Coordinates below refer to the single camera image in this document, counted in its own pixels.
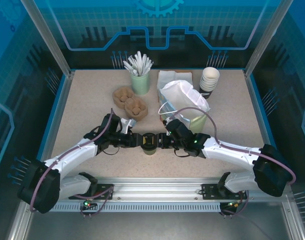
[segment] stack of paper cups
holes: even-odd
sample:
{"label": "stack of paper cups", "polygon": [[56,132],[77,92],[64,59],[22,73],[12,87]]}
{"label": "stack of paper cups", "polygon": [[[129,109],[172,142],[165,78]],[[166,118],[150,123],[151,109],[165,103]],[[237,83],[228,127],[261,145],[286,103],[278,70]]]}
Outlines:
{"label": "stack of paper cups", "polygon": [[202,71],[199,84],[199,92],[203,95],[205,99],[209,98],[215,89],[220,73],[214,67],[206,67]]}

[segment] beige countertop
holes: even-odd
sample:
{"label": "beige countertop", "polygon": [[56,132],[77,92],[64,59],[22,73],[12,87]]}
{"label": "beige countertop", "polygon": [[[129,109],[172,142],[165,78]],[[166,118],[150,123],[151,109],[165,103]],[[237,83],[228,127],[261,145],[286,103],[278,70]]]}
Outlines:
{"label": "beige countertop", "polygon": [[[150,71],[150,90],[140,96],[148,105],[148,116],[137,122],[133,132],[165,132],[157,113],[160,107],[157,99],[158,71]],[[198,89],[202,70],[194,69],[192,74],[193,85]],[[112,93],[130,85],[130,75],[126,70],[76,70],[52,157],[74,146],[86,133],[100,125],[111,107],[119,117],[127,118],[125,111],[115,106]],[[216,89],[207,101],[220,140],[248,147],[264,145],[242,70],[220,70]],[[214,135],[214,127],[209,119],[203,133]],[[106,151],[114,153],[116,149]],[[87,172],[96,177],[221,177],[225,172],[242,170],[216,159],[179,158],[172,149],[157,149],[154,155],[148,156],[140,147],[136,147],[121,148],[116,155],[101,153],[82,163],[70,175]]]}

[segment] cable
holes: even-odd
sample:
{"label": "cable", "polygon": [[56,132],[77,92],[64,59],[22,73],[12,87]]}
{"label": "cable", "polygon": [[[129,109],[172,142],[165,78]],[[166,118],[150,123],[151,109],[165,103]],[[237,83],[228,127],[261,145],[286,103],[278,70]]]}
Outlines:
{"label": "cable", "polygon": [[108,153],[108,152],[105,152],[105,150],[102,150],[102,152],[103,152],[104,154],[107,154],[107,155],[112,156],[112,155],[117,154],[117,153],[119,152],[119,149],[120,149],[120,147],[118,147],[118,150],[117,150],[115,153]]}
{"label": "cable", "polygon": [[234,212],[232,212],[232,211],[229,211],[230,213],[233,213],[233,215],[234,216],[238,216],[239,214],[241,214],[245,209],[246,209],[246,207],[247,207],[247,205],[248,205],[248,202],[249,202],[249,191],[248,190],[246,190],[246,194],[247,194],[247,199],[246,199],[246,201],[244,202],[244,205],[242,206],[242,208],[240,209],[240,211],[239,212],[236,212],[236,213],[234,213]]}
{"label": "cable", "polygon": [[98,138],[100,138],[100,137],[104,134],[104,132],[108,129],[108,126],[109,126],[109,124],[110,124],[110,122],[111,122],[111,120],[112,120],[113,114],[114,114],[114,110],[111,108],[108,122],[107,122],[106,126],[103,128],[103,130],[99,133],[98,136],[96,136],[96,137],[95,137],[94,139],[92,139],[92,140],[89,140],[89,141],[87,141],[87,142],[85,142],[85,143],[83,143],[83,144],[80,144],[80,145],[78,145],[78,146],[75,146],[75,147],[69,149],[68,151],[64,152],[62,155],[60,155],[60,156],[59,156],[59,157],[58,157],[58,158],[57,158],[57,159],[56,159],[56,160],[46,169],[46,171],[43,173],[43,175],[42,175],[41,178],[39,179],[39,181],[38,181],[38,183],[37,183],[37,185],[36,185],[36,188],[34,189],[33,194],[32,194],[32,197],[31,197],[30,208],[29,208],[29,209],[30,209],[30,211],[31,211],[32,213],[37,212],[37,210],[34,209],[34,203],[35,203],[35,200],[36,200],[37,192],[38,192],[38,190],[39,190],[39,188],[40,188],[40,186],[41,186],[43,180],[45,179],[46,175],[49,173],[49,171],[50,171],[56,164],[58,164],[58,162],[59,162],[62,158],[64,158],[66,155],[68,155],[68,154],[70,154],[71,152],[75,151],[76,149],[79,149],[79,148],[81,148],[81,147],[83,147],[83,146],[85,146],[85,145],[88,145],[88,144],[90,144],[90,143],[96,141]]}
{"label": "cable", "polygon": [[[104,206],[106,205],[106,203],[107,203],[107,201],[108,201],[108,199],[109,199],[111,193],[113,192],[113,190],[114,190],[114,187],[111,186],[111,187],[108,188],[107,190],[105,190],[105,191],[99,193],[98,195],[96,195],[96,198],[97,198],[97,197],[99,197],[99,196],[101,196],[101,195],[104,195],[105,193],[107,193],[107,192],[109,191],[109,193],[108,193],[106,199],[104,200],[103,204],[102,204],[101,207],[98,209],[98,211],[86,215],[86,214],[84,214],[82,208],[80,208],[80,214],[83,215],[84,218],[85,218],[85,217],[90,217],[90,218],[91,218],[92,216],[95,216],[95,215],[99,214],[99,213],[103,210]],[[78,197],[78,198],[81,197],[82,199],[89,199],[89,197],[88,197],[88,198],[85,198],[85,197],[79,196],[79,195],[75,195],[75,197]]]}
{"label": "cable", "polygon": [[158,110],[158,114],[159,114],[159,115],[172,114],[172,113],[176,113],[176,112],[177,112],[177,110],[175,110],[175,111],[168,111],[168,112],[163,112],[163,113],[161,113],[161,109],[163,108],[163,106],[166,105],[166,103],[168,103],[168,101],[166,101],[166,102],[165,102],[163,105],[161,105],[161,107],[159,108],[159,110]]}
{"label": "cable", "polygon": [[287,167],[285,164],[282,164],[281,162],[277,161],[276,159],[274,159],[270,156],[267,156],[267,155],[262,154],[262,153],[254,152],[254,151],[242,150],[242,149],[239,149],[239,148],[235,148],[235,147],[232,147],[232,146],[227,146],[227,145],[221,144],[220,141],[217,138],[217,126],[216,126],[214,120],[212,119],[212,117],[207,112],[205,112],[204,110],[202,110],[200,108],[193,107],[193,106],[184,107],[184,108],[178,110],[176,113],[174,113],[170,117],[170,119],[174,119],[177,114],[179,114],[181,111],[184,111],[184,110],[187,110],[187,109],[198,110],[198,111],[202,112],[203,114],[205,114],[210,119],[210,121],[212,122],[213,128],[214,128],[214,139],[217,142],[217,144],[219,144],[221,147],[229,149],[229,150],[245,153],[245,154],[254,154],[256,156],[267,159],[267,160],[279,165],[280,167],[282,167],[283,169],[285,169],[287,172],[290,173],[290,175],[292,176],[292,180],[288,182],[289,185],[293,184],[296,181],[296,175],[289,167]]}
{"label": "cable", "polygon": [[[255,223],[254,221],[252,221],[252,220],[249,219],[248,217],[241,215],[241,213],[246,209],[246,206],[247,206],[247,204],[248,204],[248,202],[249,202],[249,191],[248,191],[248,190],[246,191],[246,194],[247,194],[246,202],[244,203],[242,209],[241,209],[239,212],[234,213],[233,211],[223,210],[223,211],[220,212],[220,214],[221,214],[222,216],[225,216],[223,212],[226,212],[226,213],[228,213],[228,214],[231,214],[231,216],[233,216],[233,217],[236,216],[236,217],[240,217],[240,218],[242,218],[242,219],[246,219],[247,221],[251,222],[255,227],[257,227],[258,230],[261,231],[261,233],[264,234],[268,239],[273,240],[267,233],[265,233],[265,231],[264,231],[257,223]],[[243,201],[243,193],[241,193],[241,198],[240,198],[240,200]]]}
{"label": "cable", "polygon": [[187,157],[190,156],[189,154],[184,155],[184,156],[178,156],[177,153],[176,153],[176,151],[177,151],[177,149],[174,149],[174,150],[173,150],[174,154],[175,154],[178,158],[187,158]]}
{"label": "cable", "polygon": [[94,132],[96,129],[99,129],[101,126],[96,126],[93,130],[91,130],[90,132]]}
{"label": "cable", "polygon": [[240,203],[242,204],[243,203],[243,191],[240,191],[239,194],[240,194]]}
{"label": "cable", "polygon": [[[229,213],[229,214],[231,214],[232,216],[236,216],[236,214],[234,214],[233,211],[224,210],[224,212]],[[251,220],[250,218],[248,218],[248,217],[246,217],[246,216],[243,216],[243,215],[238,215],[238,217],[240,217],[240,218],[242,218],[242,219],[245,219],[245,220],[251,222],[259,231],[261,231],[261,233],[262,233],[263,235],[265,235],[268,239],[273,240],[272,237],[270,237],[267,233],[265,233],[265,231],[264,231],[257,223],[255,223],[253,220]]]}
{"label": "cable", "polygon": [[76,198],[79,198],[79,199],[85,199],[85,200],[87,200],[87,199],[96,199],[96,198],[98,198],[98,197],[100,197],[100,196],[102,196],[102,195],[104,195],[105,193],[107,193],[108,191],[110,191],[110,190],[113,190],[113,186],[111,186],[110,188],[108,188],[108,189],[106,189],[105,191],[103,191],[103,192],[101,192],[101,193],[98,193],[97,195],[94,195],[94,196],[81,196],[81,195],[74,195],[74,197],[76,197]]}

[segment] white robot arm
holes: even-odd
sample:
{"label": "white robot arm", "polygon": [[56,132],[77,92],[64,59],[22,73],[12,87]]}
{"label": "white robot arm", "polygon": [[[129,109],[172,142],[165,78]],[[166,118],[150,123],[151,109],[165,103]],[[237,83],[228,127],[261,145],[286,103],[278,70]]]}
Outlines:
{"label": "white robot arm", "polygon": [[[105,116],[102,126],[87,133],[74,147],[75,149],[62,157],[60,161],[58,159],[61,155],[45,162],[32,161],[18,191],[18,197],[30,204],[42,174],[55,161],[57,164],[51,167],[37,191],[33,205],[35,209],[46,213],[59,199],[89,193],[92,185],[97,183],[92,182],[92,176],[90,178],[86,173],[80,173],[77,176],[67,176],[67,174],[84,161],[104,151],[109,145],[122,148],[141,146],[143,149],[174,149],[175,153],[176,150],[183,149],[192,157],[218,159],[244,168],[245,172],[228,172],[222,176],[218,183],[218,191],[223,198],[229,196],[229,193],[259,189],[269,195],[279,197],[282,195],[286,183],[292,179],[290,173],[280,166],[280,164],[287,165],[286,160],[270,145],[265,145],[263,148],[248,148],[219,142],[207,134],[193,134],[178,119],[168,122],[165,126],[170,134],[140,135],[128,130],[129,126],[134,125],[133,121],[121,120],[118,116],[113,115],[109,122],[108,117],[109,114]],[[108,124],[107,131],[96,138],[106,124]],[[117,131],[118,125],[122,126],[120,131]],[[269,162],[259,156],[260,154],[269,155],[280,164]]]}

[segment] white plastic bag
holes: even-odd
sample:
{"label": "white plastic bag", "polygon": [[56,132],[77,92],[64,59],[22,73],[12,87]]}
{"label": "white plastic bag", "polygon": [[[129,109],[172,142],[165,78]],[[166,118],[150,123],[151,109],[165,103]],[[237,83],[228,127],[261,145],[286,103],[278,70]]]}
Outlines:
{"label": "white plastic bag", "polygon": [[[163,104],[160,110],[163,119],[173,115],[168,112],[186,107],[199,108],[205,112],[210,110],[206,99],[186,80],[171,81],[160,90],[160,106]],[[203,130],[207,118],[202,112],[194,109],[184,110],[175,117],[194,133],[200,133]]]}
{"label": "white plastic bag", "polygon": [[162,71],[158,73],[157,90],[158,97],[161,97],[161,89],[172,81],[186,80],[188,83],[193,84],[193,74],[191,72],[175,72],[175,71]]}

